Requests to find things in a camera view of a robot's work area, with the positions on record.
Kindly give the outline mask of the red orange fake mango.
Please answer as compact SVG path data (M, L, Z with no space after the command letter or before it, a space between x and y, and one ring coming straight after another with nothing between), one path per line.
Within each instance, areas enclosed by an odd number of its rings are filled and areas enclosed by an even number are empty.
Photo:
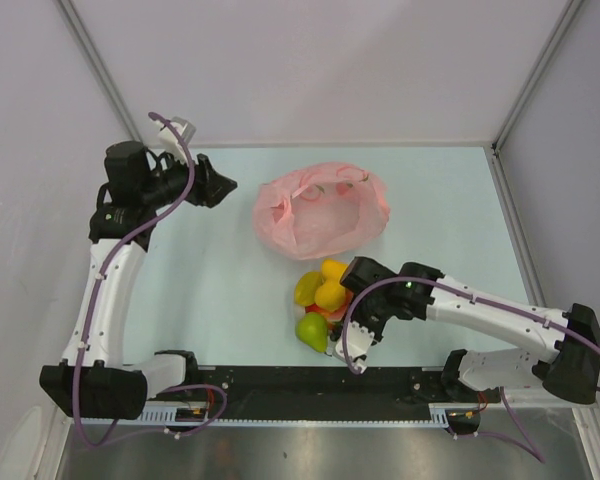
M331 311L325 310L325 309L321 308L320 306L318 306L317 304L312 304L312 305L306 306L304 308L304 310L306 313L320 314L327 320L328 320L329 314L331 313Z

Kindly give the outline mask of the fake watermelon slice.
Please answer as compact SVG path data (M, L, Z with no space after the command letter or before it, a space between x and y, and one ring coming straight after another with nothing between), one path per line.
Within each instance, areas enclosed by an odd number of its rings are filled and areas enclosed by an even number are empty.
M347 311L351 301L352 301L352 296L350 294L347 294L345 301L340 306L340 308L329 314L328 321L331 323L340 322L346 315L346 311Z

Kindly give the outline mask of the yellow fake pear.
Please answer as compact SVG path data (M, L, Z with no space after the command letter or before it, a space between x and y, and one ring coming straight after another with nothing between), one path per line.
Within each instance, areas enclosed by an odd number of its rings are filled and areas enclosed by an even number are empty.
M314 303L325 311L335 312L347 304L348 298L345 287L336 280L328 279L317 288Z

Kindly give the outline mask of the yellow fake mango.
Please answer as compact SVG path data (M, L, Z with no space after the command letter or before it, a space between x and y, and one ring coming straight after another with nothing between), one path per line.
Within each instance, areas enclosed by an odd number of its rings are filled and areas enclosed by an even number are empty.
M326 258L321 264L321 275L325 282L339 283L347 271L348 264L334 259Z

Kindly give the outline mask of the small green fake fruit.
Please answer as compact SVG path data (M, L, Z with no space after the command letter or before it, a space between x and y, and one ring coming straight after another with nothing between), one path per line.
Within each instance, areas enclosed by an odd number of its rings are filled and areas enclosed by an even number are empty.
M295 335L305 345L319 353L325 353L328 347L328 322L319 313L306 313L296 324Z

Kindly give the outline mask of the yellow fake starfruit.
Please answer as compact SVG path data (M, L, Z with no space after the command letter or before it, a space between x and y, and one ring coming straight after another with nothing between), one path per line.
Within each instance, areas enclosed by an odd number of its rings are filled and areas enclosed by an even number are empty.
M302 307L313 305L316 291L322 284L323 279L319 271L305 273L294 288L294 303Z

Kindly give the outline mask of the pink plastic bag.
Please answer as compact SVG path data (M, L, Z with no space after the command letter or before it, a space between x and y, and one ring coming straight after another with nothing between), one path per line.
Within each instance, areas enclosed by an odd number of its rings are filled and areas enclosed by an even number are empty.
M371 171L325 162L260 186L252 226L269 248L309 260L357 249L378 237L390 217L385 183Z

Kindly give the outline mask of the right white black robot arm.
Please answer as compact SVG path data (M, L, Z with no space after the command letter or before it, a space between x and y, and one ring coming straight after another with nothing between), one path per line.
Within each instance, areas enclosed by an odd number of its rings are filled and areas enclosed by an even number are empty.
M443 393L464 401L474 392L543 388L579 405L600 393L600 326L594 310L524 305L475 290L438 269L416 262L399 272L357 256L340 285L353 295L332 336L333 355L361 375L370 348L393 319L456 325L501 340L509 349L452 351L441 375Z

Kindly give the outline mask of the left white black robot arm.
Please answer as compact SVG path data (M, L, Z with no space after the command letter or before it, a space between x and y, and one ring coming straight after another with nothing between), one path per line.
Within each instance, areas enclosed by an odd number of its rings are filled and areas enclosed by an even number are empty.
M104 167L107 181L89 222L89 277L79 317L60 362L43 366L39 384L69 417L135 420L163 392L187 400L201 387L190 351L158 351L135 365L123 361L131 294L157 212L174 204L187 185L186 202L213 208L238 184L218 173L205 154L188 167L139 141L108 147Z

